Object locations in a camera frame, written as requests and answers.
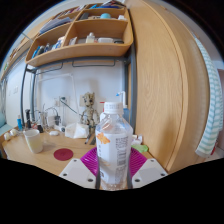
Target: wooden cabinet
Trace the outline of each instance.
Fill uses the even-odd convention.
[[[123,56],[133,42],[132,26],[128,10],[126,8],[88,9],[89,7],[87,5],[80,12],[73,13],[75,16],[73,22],[39,35],[29,49],[26,56],[26,63],[37,67],[42,64],[73,57]],[[103,13],[109,13],[111,19],[79,20],[83,13],[89,13],[89,16],[101,16]],[[126,20],[118,20],[119,15],[123,15]],[[96,38],[110,37],[122,40],[123,43],[85,43],[85,39],[90,32],[93,32]],[[62,36],[64,36],[64,41],[60,48],[32,58],[38,46],[46,46],[47,43],[51,45],[55,44],[58,38]],[[76,44],[69,45],[69,41],[75,37],[77,37]]]
[[[126,5],[136,46],[136,134],[168,173],[200,163],[204,159],[195,150],[207,121],[209,80],[195,39],[158,4]]]

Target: white cup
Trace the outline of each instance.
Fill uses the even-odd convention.
[[[8,132],[6,132],[4,134],[4,138],[5,138],[6,141],[8,141],[11,138],[11,136],[10,136],[10,134]]]
[[[27,145],[32,153],[39,153],[43,150],[39,130],[27,130],[23,132]]]
[[[11,136],[16,136],[18,134],[18,131],[16,129],[12,129],[10,131]]]

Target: red coaster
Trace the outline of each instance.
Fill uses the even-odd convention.
[[[70,149],[58,149],[54,152],[54,158],[60,161],[65,161],[71,159],[73,156],[73,152]]]

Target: pink mat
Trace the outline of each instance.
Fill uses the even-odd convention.
[[[93,175],[97,175],[98,172],[98,159],[97,159],[97,148],[91,149],[81,159],[84,165],[92,172]],[[129,171],[131,178],[135,173],[142,167],[146,162],[146,158],[136,149],[131,148],[130,160],[129,160]]]

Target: cable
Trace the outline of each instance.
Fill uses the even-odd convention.
[[[74,111],[68,104],[66,104],[66,103],[64,103],[63,101],[61,101],[65,106],[67,106],[70,110],[72,110],[73,112],[75,112],[76,114],[78,114],[76,111]]]

